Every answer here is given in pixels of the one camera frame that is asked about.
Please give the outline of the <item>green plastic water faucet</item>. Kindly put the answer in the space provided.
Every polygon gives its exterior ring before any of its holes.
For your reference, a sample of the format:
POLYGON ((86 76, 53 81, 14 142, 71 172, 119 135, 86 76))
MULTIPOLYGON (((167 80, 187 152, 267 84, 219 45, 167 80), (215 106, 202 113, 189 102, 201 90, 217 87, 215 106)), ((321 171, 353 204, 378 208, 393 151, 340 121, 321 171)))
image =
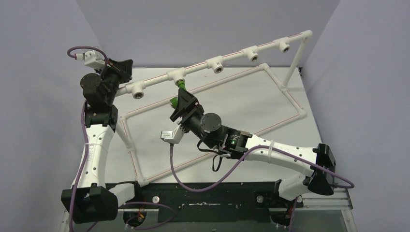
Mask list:
MULTIPOLYGON (((181 88, 183 90, 186 90, 186 86, 185 86, 185 81, 184 80, 179 80, 176 82, 176 86, 178 88, 181 88)), ((173 98, 170 99, 170 106, 175 109, 177 107, 178 104, 178 96, 175 96, 173 98)))

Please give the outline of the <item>white PVC pipe frame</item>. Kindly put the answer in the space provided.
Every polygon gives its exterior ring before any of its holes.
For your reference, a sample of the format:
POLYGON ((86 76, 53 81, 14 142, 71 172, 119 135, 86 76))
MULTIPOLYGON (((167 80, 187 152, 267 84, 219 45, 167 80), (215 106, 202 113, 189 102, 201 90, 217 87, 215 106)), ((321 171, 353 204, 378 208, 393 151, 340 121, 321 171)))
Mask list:
MULTIPOLYGON (((305 109, 295 100, 295 98, 292 96, 292 94, 289 92, 288 90, 288 83, 294 73, 294 71, 297 68, 297 65, 299 64, 299 61, 301 59, 301 56, 306 48, 306 45, 308 44, 310 38, 312 37, 312 31, 311 30, 306 30, 303 31, 299 34, 296 35, 292 35, 289 37, 283 37, 283 38, 279 38, 276 40, 273 40, 271 42, 268 43, 264 43, 261 45, 254 45, 251 47, 247 47, 244 48, 238 52, 234 52, 231 54, 227 54, 227 55, 223 55, 223 56, 216 56, 213 58, 209 58, 206 61, 203 61, 201 63, 198 64, 194 64, 188 67, 181 67, 181 68, 177 68, 177 69, 173 69, 170 70, 162 75, 156 76, 156 77, 152 77, 149 78, 147 80, 140 80, 140 81, 135 81, 135 82, 131 82, 129 84, 124 85, 123 87, 121 87, 117 93, 117 96, 121 96, 124 94, 132 94, 132 96, 136 99, 141 98, 143 91, 147 88, 147 87, 151 87, 153 85, 157 85, 159 83, 162 82, 166 82, 166 81, 173 81, 175 83, 175 85, 179 86, 181 82, 185 81, 185 76, 189 75, 191 73, 195 73, 204 69, 211 69, 214 73, 221 73, 223 71, 223 65, 224 63, 234 60, 234 59, 238 59, 238 58, 242 58, 245 57, 247 58, 249 61, 251 62, 255 62, 258 60, 259 58, 259 52, 267 50, 267 49, 271 49, 271 48, 278 48, 282 53, 286 53, 289 49, 290 49, 290 44, 292 42, 295 41, 300 41, 300 45, 299 48, 293 58, 293 61, 289 67, 289 69, 287 70, 287 73, 284 76, 283 80, 279 80, 277 78, 277 76, 272 72, 271 67, 266 64, 266 63, 262 63, 256 67, 250 68, 248 70, 245 70, 241 73, 237 73, 234 74, 232 76, 228 76, 225 78, 222 78, 220 80, 217 80, 215 82, 212 83, 208 83, 206 85, 197 87, 195 89, 192 89, 192 93, 198 93, 207 89, 210 89, 212 87, 221 85, 223 83, 226 83, 228 81, 232 81, 235 80, 239 77, 243 77, 245 75, 249 75, 255 72, 259 72, 259 71, 264 71, 276 84, 276 86, 278 87, 278 89, 281 91, 281 93, 290 101, 290 103, 293 105, 293 107, 296 109, 297 114, 295 116, 292 116, 284 121, 281 121, 277 124, 274 124, 268 128, 265 128, 259 132, 257 132, 257 135, 262 135, 265 132, 270 132, 272 130, 275 130, 281 126, 287 125, 289 123, 292 123, 298 119, 303 119, 307 116, 307 112, 305 111, 305 109)), ((147 177, 145 178, 143 176, 143 174, 141 174, 141 170, 139 167, 139 163, 138 163, 138 158, 137 158, 137 154, 136 154, 136 146, 134 145, 134 143, 131 140, 131 136, 129 134, 129 129, 128 129, 128 125, 127 125, 127 119, 138 115, 140 113, 146 112, 148 110, 157 108, 159 106, 165 105, 166 101, 165 100, 161 100, 159 102, 150 104, 150 105, 146 105, 144 107, 138 108, 136 110, 127 112, 127 113, 123 113, 120 116, 120 137, 122 139, 122 141, 124 142, 124 144, 127 146, 128 152, 131 155, 132 158, 132 163, 133 163, 133 167, 135 170, 135 175, 136 175, 136 179, 138 180, 138 182, 140 183, 141 186, 146 186, 152 182, 161 180, 163 178, 167 178, 171 175, 171 170, 166 170, 163 171, 159 174, 156 174, 152 177, 147 177)))

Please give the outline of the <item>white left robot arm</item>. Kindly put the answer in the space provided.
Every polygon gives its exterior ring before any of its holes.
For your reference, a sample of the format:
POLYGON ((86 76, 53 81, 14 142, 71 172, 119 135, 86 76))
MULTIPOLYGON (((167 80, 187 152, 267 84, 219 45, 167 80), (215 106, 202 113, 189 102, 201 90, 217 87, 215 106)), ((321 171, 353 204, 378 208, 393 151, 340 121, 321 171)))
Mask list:
POLYGON ((132 78, 133 61, 114 61, 100 73, 83 76, 80 86, 86 99, 83 116, 85 147, 79 173, 70 189, 61 194, 61 201, 76 224, 114 220, 119 207, 142 204, 143 194, 137 182, 123 182, 106 187, 105 168, 109 146, 116 132, 118 109, 114 98, 119 85, 132 78))

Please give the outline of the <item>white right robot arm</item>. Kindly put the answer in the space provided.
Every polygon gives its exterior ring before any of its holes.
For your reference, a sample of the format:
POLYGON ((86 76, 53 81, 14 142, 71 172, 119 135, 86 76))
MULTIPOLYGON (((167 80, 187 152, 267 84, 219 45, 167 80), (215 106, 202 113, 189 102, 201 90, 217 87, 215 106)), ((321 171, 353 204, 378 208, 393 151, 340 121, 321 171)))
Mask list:
POLYGON ((170 116, 172 122, 180 119, 171 131, 162 131, 160 138, 169 144, 178 144, 184 134, 192 132, 199 138, 197 148, 206 145, 205 152, 240 162, 260 161, 285 167, 297 172, 288 179, 276 182, 272 192, 273 203, 285 206, 305 193, 324 196, 334 194, 336 161, 328 145, 298 147, 271 142, 255 134, 224 126, 219 115, 205 113, 198 99, 183 88, 178 90, 176 105, 170 116))

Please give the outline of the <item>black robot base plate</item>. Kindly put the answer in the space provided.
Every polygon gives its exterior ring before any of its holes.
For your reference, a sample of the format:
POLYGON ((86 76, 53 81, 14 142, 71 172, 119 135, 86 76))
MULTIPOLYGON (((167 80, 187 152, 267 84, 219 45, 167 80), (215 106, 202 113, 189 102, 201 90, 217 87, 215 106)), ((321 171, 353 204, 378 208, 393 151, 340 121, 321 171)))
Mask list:
POLYGON ((275 222, 287 226, 301 199, 279 196, 277 182, 221 183, 204 192, 191 192, 177 183, 135 188, 124 208, 156 209, 158 222, 275 222))

